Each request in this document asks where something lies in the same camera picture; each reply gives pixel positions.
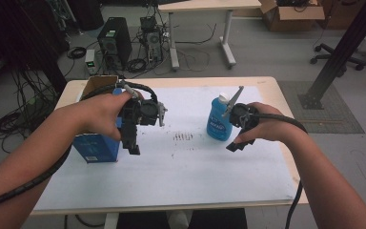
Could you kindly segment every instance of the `blue spray can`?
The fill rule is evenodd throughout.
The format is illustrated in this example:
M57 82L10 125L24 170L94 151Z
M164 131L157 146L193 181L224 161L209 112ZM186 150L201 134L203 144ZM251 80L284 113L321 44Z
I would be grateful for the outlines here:
M211 103L212 107L207 122L207 133L217 140L227 140L233 130L233 125L230 123L230 115L222 116L227 110L229 101L230 97L227 94L221 93Z

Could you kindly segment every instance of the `office chair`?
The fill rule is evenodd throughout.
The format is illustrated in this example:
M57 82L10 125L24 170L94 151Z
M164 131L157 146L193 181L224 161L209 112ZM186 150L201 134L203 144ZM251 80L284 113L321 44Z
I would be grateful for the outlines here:
M316 55L314 58L311 59L311 61L310 61L311 64L316 64L318 59L329 59L331 57L332 53L334 52L334 49L332 49L331 47L329 47L323 43L315 47L315 52L320 52L322 49L325 50L326 52L328 52L329 54ZM357 59L354 57L350 57L347 61L356 64L355 69L357 71L363 70L364 66L366 66L366 61ZM347 71L346 65L344 65L341 68L341 71L338 73L337 77L341 77L346 71Z

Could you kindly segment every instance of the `wrist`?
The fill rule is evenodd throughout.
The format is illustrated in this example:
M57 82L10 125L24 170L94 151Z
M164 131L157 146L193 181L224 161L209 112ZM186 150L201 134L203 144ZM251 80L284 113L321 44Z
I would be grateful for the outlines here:
M80 110L78 107L76 104L61 107L54 110L51 116L52 118L60 119L63 125L70 126L70 130L73 130L75 135L78 135L86 130L86 123L88 122L85 115L81 111L78 111Z
M282 132L279 141L287 146L301 142L300 139L302 137L308 136L303 130L290 123L283 123L282 130L284 131Z

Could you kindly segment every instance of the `metal pole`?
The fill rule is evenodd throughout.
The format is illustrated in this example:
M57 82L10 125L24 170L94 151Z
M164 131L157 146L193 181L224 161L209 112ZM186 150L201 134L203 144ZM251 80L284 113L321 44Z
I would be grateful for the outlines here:
M346 30L334 53L326 62L314 84L306 94L299 94L298 98L304 109L322 109L320 99L335 80L337 73L358 48L366 36L366 2L362 6L355 20Z

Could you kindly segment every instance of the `box flap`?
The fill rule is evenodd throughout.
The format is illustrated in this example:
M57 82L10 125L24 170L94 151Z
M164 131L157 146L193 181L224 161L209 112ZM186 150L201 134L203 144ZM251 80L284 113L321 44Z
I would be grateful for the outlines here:
M260 10L263 13L266 13L277 7L275 0L259 0L259 2L261 3Z
M322 7L308 6L306 8L279 7L280 20L324 20Z
M118 80L118 76L116 75L102 75L102 76L92 76L89 78L88 83L83 90L82 97L94 90L101 88L106 85L115 84ZM112 93L112 90L108 92L103 92L103 94Z

